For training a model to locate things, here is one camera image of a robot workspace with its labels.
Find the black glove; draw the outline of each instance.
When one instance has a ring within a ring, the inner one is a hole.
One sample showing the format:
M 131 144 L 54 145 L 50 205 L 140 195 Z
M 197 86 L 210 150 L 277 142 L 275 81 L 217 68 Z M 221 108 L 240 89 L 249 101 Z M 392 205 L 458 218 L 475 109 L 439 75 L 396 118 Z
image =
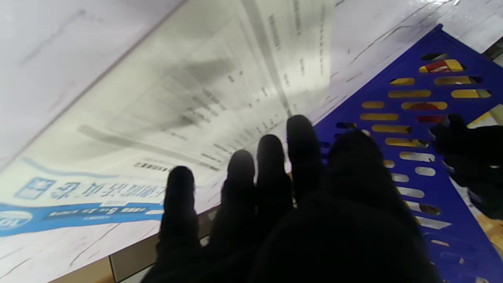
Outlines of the black glove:
M 232 156 L 204 248 L 197 241 L 194 178 L 175 168 L 157 262 L 143 282 L 439 281 L 371 138 L 360 131 L 341 135 L 328 166 L 307 118 L 288 120 L 287 140 L 298 209 L 281 142 L 267 135 L 259 142 L 256 187 L 251 155 Z
M 460 115 L 450 114 L 430 133 L 450 176 L 468 187 L 471 202 L 489 218 L 503 220 L 503 126 L 468 129 Z

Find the gloved hand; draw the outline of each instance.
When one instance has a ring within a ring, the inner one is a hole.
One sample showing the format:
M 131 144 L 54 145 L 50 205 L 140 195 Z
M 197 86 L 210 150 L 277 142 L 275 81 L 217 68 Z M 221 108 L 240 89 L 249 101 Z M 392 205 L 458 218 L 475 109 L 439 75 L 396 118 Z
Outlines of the gloved hand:
M 210 242 L 204 248 L 194 211 L 194 176 L 186 167 L 174 168 L 167 181 L 157 261 L 143 282 L 245 281 L 257 246 L 293 209 L 284 161 L 281 141 L 274 135 L 263 136 L 255 185 L 251 154 L 240 150 L 232 155 Z
M 288 119 L 287 140 L 293 181 L 273 135 L 259 142 L 256 186 L 252 156 L 234 153 L 204 248 L 193 208 L 194 177 L 185 167 L 173 169 L 157 262 L 143 282 L 293 282 L 344 275 L 367 282 L 376 274 L 390 282 L 439 281 L 371 138 L 359 130 L 341 135 L 327 166 L 306 117 Z M 298 209 L 292 208 L 292 187 Z
M 468 129 L 460 115 L 450 114 L 430 133 L 450 176 L 468 187 L 471 202 L 489 218 L 503 220 L 503 126 Z

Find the yellow object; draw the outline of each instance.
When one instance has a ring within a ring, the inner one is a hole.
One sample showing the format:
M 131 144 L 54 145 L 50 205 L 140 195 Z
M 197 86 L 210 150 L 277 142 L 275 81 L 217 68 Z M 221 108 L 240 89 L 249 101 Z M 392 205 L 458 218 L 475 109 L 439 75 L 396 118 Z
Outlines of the yellow object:
M 414 160 L 422 162 L 433 162 L 435 161 L 435 156 L 429 153 L 417 153 L 417 152 L 401 152 L 400 158 L 404 160 Z
M 413 148 L 427 148 L 427 143 L 422 143 L 418 139 L 405 139 L 405 138 L 395 138 L 389 137 L 386 139 L 386 144 L 389 146 L 397 147 L 413 147 Z
M 409 97 L 429 97 L 432 94 L 430 90 L 412 90 L 412 91 L 390 91 L 390 98 L 409 98 Z
M 485 112 L 484 114 L 482 114 L 482 116 L 478 117 L 477 119 L 473 120 L 471 123 L 469 123 L 468 125 L 466 125 L 468 128 L 472 128 L 472 124 L 477 124 L 479 122 L 481 122 L 482 120 L 486 120 L 488 118 L 492 117 L 491 116 L 491 113 L 489 112 Z
M 386 168 L 393 168 L 395 167 L 395 162 L 392 160 L 384 160 L 384 166 Z
M 451 96 L 454 98 L 488 98 L 491 93 L 487 90 L 455 90 Z
M 395 113 L 363 113 L 360 115 L 362 120 L 395 121 L 398 120 L 398 114 Z
M 493 220 L 485 215 L 477 216 L 477 222 L 503 259 L 503 221 Z
M 373 125 L 372 130 L 376 132 L 410 133 L 412 128 L 410 126 Z
M 419 68 L 419 73 L 432 73 L 433 70 L 437 70 L 441 67 L 447 66 L 448 68 L 445 68 L 445 70 L 442 71 L 436 71 L 433 73 L 440 73 L 440 72 L 461 72 L 463 71 L 463 66 L 458 60 L 455 59 L 447 59 L 447 60 L 442 60 L 442 61 L 437 61 L 425 66 L 422 66 Z
M 468 76 L 440 77 L 435 79 L 436 85 L 469 85 L 473 83 Z
M 384 102 L 382 101 L 365 101 L 362 103 L 363 108 L 383 108 Z
M 390 84 L 394 86 L 411 86 L 414 83 L 414 78 L 398 78 L 390 82 Z
M 428 101 L 428 102 L 404 102 L 404 103 L 402 103 L 402 109 L 410 109 L 413 105 L 423 104 L 423 103 L 435 105 L 439 110 L 444 110 L 447 108 L 447 103 L 445 103 L 445 102 L 442 102 L 442 101 L 430 102 L 430 101 Z

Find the blue plastic basket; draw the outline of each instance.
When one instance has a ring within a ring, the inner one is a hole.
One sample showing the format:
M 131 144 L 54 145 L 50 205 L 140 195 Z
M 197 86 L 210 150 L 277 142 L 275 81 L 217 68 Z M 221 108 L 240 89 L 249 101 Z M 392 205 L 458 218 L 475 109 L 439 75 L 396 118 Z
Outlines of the blue plastic basket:
M 464 68 L 455 73 L 420 73 L 419 68 L 432 63 L 425 61 L 425 54 L 445 53 L 448 58 L 458 60 Z M 478 84 L 436 85 L 438 77 L 475 76 L 483 79 Z M 415 83 L 409 86 L 391 85 L 397 78 L 414 78 Z M 428 129 L 433 123 L 418 121 L 419 115 L 446 115 L 459 113 L 465 121 L 473 121 L 497 104 L 503 101 L 501 82 L 503 69 L 463 45 L 444 31 L 442 25 L 422 38 L 400 58 L 378 74 L 373 80 L 362 87 L 350 99 L 329 114 L 315 126 L 321 142 L 332 144 L 337 134 L 346 131 L 344 124 L 355 123 L 358 128 L 368 130 L 372 138 L 380 146 L 386 160 L 395 163 L 390 168 L 391 173 L 408 176 L 408 182 L 396 182 L 397 186 L 419 189 L 424 197 L 416 198 L 403 195 L 403 199 L 421 204 L 428 204 L 440 209 L 440 214 L 412 211 L 416 217 L 450 223 L 442 229 L 422 226 L 425 241 L 428 244 L 430 259 L 438 268 L 445 282 L 476 282 L 477 277 L 490 283 L 503 282 L 503 263 L 498 253 L 489 242 L 468 207 L 453 187 L 449 175 L 442 165 L 442 159 L 434 149 L 393 146 L 386 143 L 387 138 L 405 138 L 429 140 Z M 451 92 L 459 89 L 485 89 L 490 91 L 489 98 L 461 99 L 453 98 Z M 389 98 L 388 92 L 393 90 L 430 90 L 430 97 Z M 384 102 L 382 108 L 363 108 L 367 101 Z M 405 110 L 404 102 L 446 102 L 445 110 Z M 362 113 L 395 113 L 396 121 L 362 120 Z M 411 127 L 409 133 L 376 132 L 373 125 L 406 125 Z M 436 156 L 433 162 L 404 160 L 401 152 L 428 153 Z M 434 176 L 419 175 L 416 167 L 433 168 Z

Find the blue plastic crate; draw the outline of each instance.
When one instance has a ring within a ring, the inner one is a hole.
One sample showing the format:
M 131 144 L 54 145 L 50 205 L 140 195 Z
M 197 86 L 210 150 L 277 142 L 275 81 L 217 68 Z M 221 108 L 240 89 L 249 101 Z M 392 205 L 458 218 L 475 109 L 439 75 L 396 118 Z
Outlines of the blue plastic crate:
M 421 66 L 433 62 L 423 60 L 422 57 L 432 53 L 445 53 L 449 59 L 458 60 L 463 65 L 464 71 L 420 73 Z M 435 78 L 453 76 L 480 77 L 482 82 L 463 85 L 436 85 L 434 83 Z M 390 82 L 397 78 L 414 78 L 415 83 L 408 86 L 391 85 Z M 412 214 L 416 217 L 450 224 L 442 229 L 422 226 L 430 259 L 446 282 L 473 283 L 477 277 L 484 278 L 490 283 L 503 282 L 503 263 L 451 184 L 449 175 L 442 165 L 442 159 L 437 156 L 432 146 L 426 148 L 393 146 L 387 144 L 386 139 L 430 140 L 428 129 L 434 124 L 419 122 L 420 115 L 459 113 L 465 121 L 473 121 L 503 101 L 502 79 L 501 67 L 442 31 L 442 25 L 439 25 L 315 126 L 319 140 L 330 144 L 333 144 L 337 134 L 346 131 L 341 127 L 342 124 L 338 127 L 337 123 L 355 123 L 358 128 L 369 131 L 380 146 L 385 159 L 395 163 L 395 166 L 390 168 L 391 173 L 408 176 L 408 182 L 396 182 L 396 185 L 419 189 L 424 193 L 422 198 L 404 195 L 403 199 L 440 209 L 438 215 L 414 210 Z M 485 89 L 490 91 L 491 96 L 489 98 L 453 98 L 451 92 L 459 89 Z M 388 92 L 394 90 L 430 90 L 432 94 L 429 97 L 388 97 Z M 381 101 L 384 102 L 384 106 L 376 109 L 363 108 L 362 103 L 367 101 Z M 444 110 L 405 110 L 402 108 L 404 102 L 445 102 L 447 108 Z M 395 121 L 362 120 L 360 118 L 362 113 L 394 113 L 398 115 L 398 119 Z M 376 132 L 372 126 L 377 124 L 410 126 L 411 131 L 408 133 Z M 321 150 L 327 152 L 328 149 L 324 147 Z M 401 152 L 428 153 L 435 155 L 436 158 L 433 162 L 404 160 L 399 156 Z M 415 172 L 416 167 L 433 168 L 436 174 L 434 176 L 419 175 Z

